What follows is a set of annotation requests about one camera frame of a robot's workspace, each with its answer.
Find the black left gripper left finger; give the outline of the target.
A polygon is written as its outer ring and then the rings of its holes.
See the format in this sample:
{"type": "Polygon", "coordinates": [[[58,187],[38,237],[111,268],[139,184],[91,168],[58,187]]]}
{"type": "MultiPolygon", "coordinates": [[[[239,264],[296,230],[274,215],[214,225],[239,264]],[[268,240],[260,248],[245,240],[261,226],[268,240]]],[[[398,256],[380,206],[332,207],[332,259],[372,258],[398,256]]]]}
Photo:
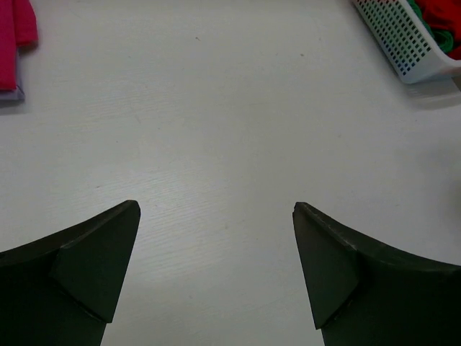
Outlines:
{"type": "Polygon", "coordinates": [[[140,223],[126,200],[1,253],[2,345],[100,345],[112,323],[140,223]]]}

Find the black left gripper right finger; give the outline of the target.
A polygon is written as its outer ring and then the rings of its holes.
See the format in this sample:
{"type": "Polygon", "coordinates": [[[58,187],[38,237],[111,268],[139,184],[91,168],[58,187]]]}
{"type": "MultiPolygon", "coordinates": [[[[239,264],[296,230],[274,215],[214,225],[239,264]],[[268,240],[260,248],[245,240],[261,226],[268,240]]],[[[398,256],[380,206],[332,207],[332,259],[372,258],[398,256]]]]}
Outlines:
{"type": "Polygon", "coordinates": [[[292,214],[325,345],[458,345],[460,267],[351,229],[307,203],[292,214]]]}

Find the red t-shirt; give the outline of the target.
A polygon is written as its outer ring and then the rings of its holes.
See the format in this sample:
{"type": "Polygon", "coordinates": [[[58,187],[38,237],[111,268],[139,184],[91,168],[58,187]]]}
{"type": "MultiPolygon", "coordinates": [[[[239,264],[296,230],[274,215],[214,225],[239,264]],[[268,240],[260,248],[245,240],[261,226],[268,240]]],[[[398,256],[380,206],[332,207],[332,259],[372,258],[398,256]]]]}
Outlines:
{"type": "Polygon", "coordinates": [[[460,1],[418,0],[416,3],[430,28],[446,30],[453,35],[460,33],[460,1]]]}

